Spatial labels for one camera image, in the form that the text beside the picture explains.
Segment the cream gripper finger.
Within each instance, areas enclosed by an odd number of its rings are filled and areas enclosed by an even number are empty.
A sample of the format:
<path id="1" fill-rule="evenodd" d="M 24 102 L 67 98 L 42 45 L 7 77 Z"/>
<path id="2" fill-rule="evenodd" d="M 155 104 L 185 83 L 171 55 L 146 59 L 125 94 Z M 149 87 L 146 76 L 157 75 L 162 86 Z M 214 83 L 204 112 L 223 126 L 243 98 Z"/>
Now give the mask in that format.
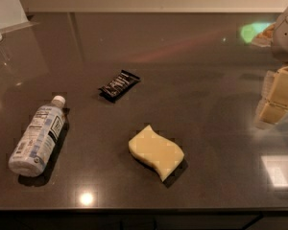
<path id="1" fill-rule="evenodd" d="M 288 106 L 270 103 L 265 99 L 259 101 L 255 110 L 254 125 L 260 129 L 270 129 L 288 112 Z"/>
<path id="2" fill-rule="evenodd" d="M 261 95 L 270 104 L 288 107 L 288 65 L 266 73 Z"/>

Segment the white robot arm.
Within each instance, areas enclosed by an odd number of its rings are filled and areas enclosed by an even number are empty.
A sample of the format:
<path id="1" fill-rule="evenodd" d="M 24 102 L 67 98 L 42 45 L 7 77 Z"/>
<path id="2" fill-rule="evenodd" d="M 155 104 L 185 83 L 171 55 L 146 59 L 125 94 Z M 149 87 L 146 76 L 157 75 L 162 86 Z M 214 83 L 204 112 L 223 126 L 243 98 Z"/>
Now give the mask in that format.
<path id="1" fill-rule="evenodd" d="M 288 7 L 275 23 L 254 37 L 252 45 L 270 47 L 273 57 L 283 63 L 275 72 L 266 73 L 255 111 L 255 126 L 268 129 L 288 112 Z"/>

